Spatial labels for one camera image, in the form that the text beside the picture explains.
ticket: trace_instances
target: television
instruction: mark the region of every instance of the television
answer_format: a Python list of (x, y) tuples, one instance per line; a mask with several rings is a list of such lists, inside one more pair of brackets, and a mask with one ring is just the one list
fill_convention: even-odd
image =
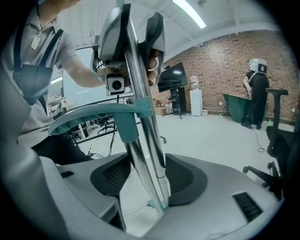
[(182, 62), (163, 71), (158, 81), (158, 91), (163, 92), (174, 88), (186, 86), (187, 76)]

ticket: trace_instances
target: green bin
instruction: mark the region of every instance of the green bin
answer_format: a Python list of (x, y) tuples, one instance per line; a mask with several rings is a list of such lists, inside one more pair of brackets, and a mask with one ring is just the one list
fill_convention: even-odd
[[(230, 116), (236, 122), (242, 122), (249, 113), (251, 99), (223, 93)], [(268, 102), (264, 116), (267, 114)]]

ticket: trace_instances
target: white floor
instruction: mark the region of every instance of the white floor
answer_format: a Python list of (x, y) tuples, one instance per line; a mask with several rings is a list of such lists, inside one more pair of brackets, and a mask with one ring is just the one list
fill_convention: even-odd
[[(162, 143), (164, 153), (175, 153), (223, 164), (242, 171), (244, 166), (251, 165), (269, 173), (267, 164), (275, 161), (266, 152), (259, 153), (256, 134), (253, 130), (242, 127), (230, 117), (209, 115), (194, 117), (185, 115), (180, 119), (175, 115), (157, 117), (159, 133), (166, 137), (167, 144)], [(260, 145), (267, 149), (269, 140), (266, 135), (268, 122), (261, 130), (256, 130)], [(280, 129), (293, 131), (293, 126), (280, 124)], [(142, 126), (139, 124), (140, 141), (148, 153)], [(106, 156), (112, 134), (79, 144), (84, 153), (89, 151)], [(125, 147), (117, 134), (112, 154), (125, 152)], [(261, 184), (260, 179), (248, 173), (248, 177)], [(136, 171), (133, 171), (121, 191), (121, 207), (127, 232), (137, 237), (143, 236), (160, 218), (156, 209), (146, 206), (149, 196), (140, 182)]]

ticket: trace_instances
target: white box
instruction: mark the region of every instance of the white box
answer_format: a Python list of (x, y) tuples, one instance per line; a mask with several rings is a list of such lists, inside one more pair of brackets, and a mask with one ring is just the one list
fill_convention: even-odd
[(208, 115), (208, 109), (202, 109), (202, 116), (207, 117)]
[(201, 116), (202, 111), (202, 91), (200, 89), (194, 89), (189, 92), (191, 97), (191, 111), (192, 116)]

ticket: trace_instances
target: chair wheel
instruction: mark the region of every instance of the chair wheel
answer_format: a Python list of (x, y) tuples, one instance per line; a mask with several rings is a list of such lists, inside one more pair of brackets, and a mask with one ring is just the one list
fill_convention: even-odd
[(249, 171), (248, 167), (243, 168), (243, 173), (247, 173)]

